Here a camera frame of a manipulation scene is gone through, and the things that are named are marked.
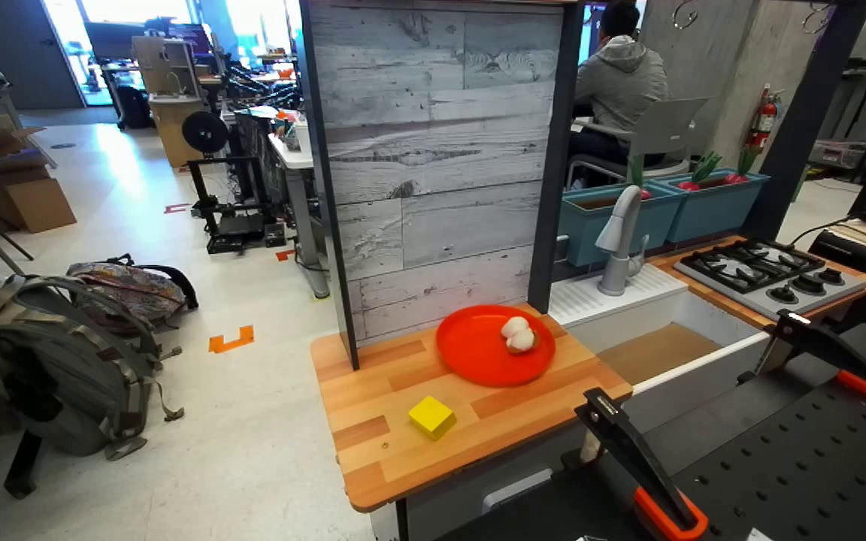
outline backpack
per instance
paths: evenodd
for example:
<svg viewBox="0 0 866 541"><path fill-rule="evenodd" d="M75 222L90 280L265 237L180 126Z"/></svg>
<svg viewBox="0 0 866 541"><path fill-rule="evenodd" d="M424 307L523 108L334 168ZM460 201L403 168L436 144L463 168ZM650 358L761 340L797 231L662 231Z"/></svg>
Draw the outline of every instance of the backpack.
<svg viewBox="0 0 866 541"><path fill-rule="evenodd" d="M195 289L177 267L165 264L135 264L129 252L105 261L81 261L66 271L87 283L90 298L105 298L120 307L150 331L174 328L183 313L198 310ZM129 322L120 322L102 307L90 307L90 298L72 298L111 334L129 337Z"/></svg>
<svg viewBox="0 0 866 541"><path fill-rule="evenodd" d="M120 340L81 307L105 310L135 325L135 340ZM162 370L159 343L141 331L120 304L84 283L54 277L12 277L0 289L0 397L21 412L24 430L60 451L108 460L144 445L147 403Z"/></svg>

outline sink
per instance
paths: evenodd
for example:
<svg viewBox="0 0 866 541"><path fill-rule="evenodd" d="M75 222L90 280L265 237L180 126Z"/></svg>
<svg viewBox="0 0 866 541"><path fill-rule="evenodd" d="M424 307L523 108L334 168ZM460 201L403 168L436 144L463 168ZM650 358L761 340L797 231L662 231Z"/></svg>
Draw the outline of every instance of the sink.
<svg viewBox="0 0 866 541"><path fill-rule="evenodd" d="M550 316L634 385L625 412L640 430L731 391L770 340L653 264L622 298L592 277L553 283Z"/></svg>

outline yellow sponge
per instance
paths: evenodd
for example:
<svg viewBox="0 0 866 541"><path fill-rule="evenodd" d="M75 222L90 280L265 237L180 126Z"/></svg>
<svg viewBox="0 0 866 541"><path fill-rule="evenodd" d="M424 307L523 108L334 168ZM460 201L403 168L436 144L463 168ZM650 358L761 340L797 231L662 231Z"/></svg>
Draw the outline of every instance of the yellow sponge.
<svg viewBox="0 0 866 541"><path fill-rule="evenodd" d="M439 403L436 397L424 397L421 403L415 403L409 409L409 421L424 430L427 436L439 436L448 430L448 424L454 421L454 409L448 409L445 403Z"/></svg>

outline blue bin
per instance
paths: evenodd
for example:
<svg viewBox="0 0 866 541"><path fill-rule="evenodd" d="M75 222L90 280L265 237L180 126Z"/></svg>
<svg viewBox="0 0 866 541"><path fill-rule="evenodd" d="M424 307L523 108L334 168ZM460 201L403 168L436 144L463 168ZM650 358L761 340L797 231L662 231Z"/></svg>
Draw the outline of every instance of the blue bin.
<svg viewBox="0 0 866 541"><path fill-rule="evenodd" d="M559 201L559 234L568 234L568 264L574 267L604 267L607 252L595 246L595 237L610 219L613 201L622 186L592 186L592 189L565 189ZM668 186L646 186L650 198L640 204L640 219L634 228L634 249L640 249L643 234L646 252L665 246L671 225L677 219L680 195Z"/></svg>
<svg viewBox="0 0 866 541"><path fill-rule="evenodd" d="M737 231L746 216L752 213L764 183L770 180L767 174L749 174L746 183L734 186L710 186L704 192L683 192L680 183L686 177L668 177L668 180L653 180L650 186L662 186L668 192L680 192L683 204L680 213L671 225L671 243L689 243L701 237L719 237Z"/></svg>

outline person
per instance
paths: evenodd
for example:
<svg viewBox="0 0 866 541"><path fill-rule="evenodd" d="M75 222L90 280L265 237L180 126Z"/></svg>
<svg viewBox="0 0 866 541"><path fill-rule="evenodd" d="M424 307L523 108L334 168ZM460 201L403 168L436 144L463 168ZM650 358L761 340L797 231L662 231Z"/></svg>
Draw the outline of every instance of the person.
<svg viewBox="0 0 866 541"><path fill-rule="evenodd" d="M589 111L592 123L628 132L634 120L668 99L665 60L637 42L640 9L616 0L601 15L601 48L580 66L574 111ZM601 132L577 132L571 153L592 153L625 162L625 144Z"/></svg>

